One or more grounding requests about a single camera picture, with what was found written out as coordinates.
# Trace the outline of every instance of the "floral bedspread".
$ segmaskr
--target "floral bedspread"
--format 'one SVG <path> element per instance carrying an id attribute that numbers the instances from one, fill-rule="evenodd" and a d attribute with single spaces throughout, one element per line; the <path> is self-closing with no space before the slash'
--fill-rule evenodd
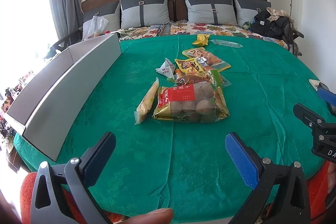
<path id="1" fill-rule="evenodd" d="M 263 37 L 257 33 L 244 30 L 238 26 L 209 25 L 203 23 L 173 22 L 165 25 L 136 28 L 133 30 L 127 30 L 125 32 L 125 35 L 123 35 L 120 40 L 123 41 L 145 37 L 199 34 L 199 33 L 226 35 L 230 37 L 246 37 L 246 38 L 261 39 L 277 43 L 281 47 L 284 47 L 285 49 L 288 50 L 288 46 L 283 40 L 278 40 L 271 37 Z"/>

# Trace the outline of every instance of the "pillow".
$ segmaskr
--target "pillow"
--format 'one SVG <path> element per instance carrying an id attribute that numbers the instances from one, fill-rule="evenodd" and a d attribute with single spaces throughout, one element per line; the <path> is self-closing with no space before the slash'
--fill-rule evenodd
<path id="1" fill-rule="evenodd" d="M 237 25 L 232 0 L 185 0 L 188 22 Z"/>
<path id="2" fill-rule="evenodd" d="M 235 5 L 239 26 L 243 26 L 246 21 L 254 22 L 254 17 L 258 14 L 258 11 L 271 7 L 271 3 L 264 0 L 235 0 Z"/>
<path id="3" fill-rule="evenodd" d="M 87 36 L 94 15 L 102 16 L 109 21 L 104 32 L 113 32 L 120 29 L 120 2 L 114 1 L 84 13 L 83 37 Z"/>
<path id="4" fill-rule="evenodd" d="M 121 28 L 137 28 L 169 22 L 168 0 L 120 0 Z"/>

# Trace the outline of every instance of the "hand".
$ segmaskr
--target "hand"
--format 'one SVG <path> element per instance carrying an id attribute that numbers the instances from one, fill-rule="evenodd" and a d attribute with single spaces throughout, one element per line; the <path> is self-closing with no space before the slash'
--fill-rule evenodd
<path id="1" fill-rule="evenodd" d="M 123 224 L 169 224 L 173 216 L 174 212 L 171 208 L 161 208 L 126 219 Z"/>
<path id="2" fill-rule="evenodd" d="M 328 167 L 328 188 L 329 192 L 336 184 L 336 164 L 330 162 Z"/>

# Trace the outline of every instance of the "green tablecloth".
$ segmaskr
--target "green tablecloth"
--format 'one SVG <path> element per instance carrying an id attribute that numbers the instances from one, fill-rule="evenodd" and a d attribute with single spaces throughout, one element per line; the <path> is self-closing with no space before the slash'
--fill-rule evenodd
<path id="1" fill-rule="evenodd" d="M 307 178 L 323 164 L 310 152 L 310 129 L 292 111 L 300 102 L 326 121 L 336 121 L 308 82 L 316 76 L 277 44 L 252 38 L 213 38 L 243 45 L 206 46 L 232 66 L 221 72 L 232 83 L 223 91 L 230 116 L 214 124 L 147 117 L 134 125 L 133 112 L 155 77 L 161 85 L 172 85 L 155 68 L 165 57 L 171 61 L 186 59 L 181 52 L 192 47 L 195 35 L 121 42 L 122 55 L 87 99 L 57 160 L 65 163 L 72 156 L 82 155 L 105 131 L 116 135 L 116 149 L 97 184 L 90 188 L 103 209 L 133 216 L 172 207 L 174 222 L 234 215 L 251 189 L 245 186 L 225 150 L 224 139 L 231 131 L 236 131 L 260 157 L 285 165 L 298 160 Z M 46 160 L 18 134 L 15 146 L 34 168 Z"/>

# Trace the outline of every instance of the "blue gripper pad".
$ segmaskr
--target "blue gripper pad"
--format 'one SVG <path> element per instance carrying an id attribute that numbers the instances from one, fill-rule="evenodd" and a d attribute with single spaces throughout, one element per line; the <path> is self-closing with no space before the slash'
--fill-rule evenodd
<path id="1" fill-rule="evenodd" d="M 246 186 L 255 189 L 259 181 L 258 169 L 232 133 L 225 137 L 225 148 Z"/>
<path id="2" fill-rule="evenodd" d="M 84 187 L 88 188 L 96 184 L 115 147 L 116 137 L 114 134 L 110 134 L 97 148 L 96 152 L 92 155 L 85 168 L 83 169 Z"/>
<path id="3" fill-rule="evenodd" d="M 336 106 L 336 95 L 325 89 L 317 89 L 317 96 L 329 104 Z"/>

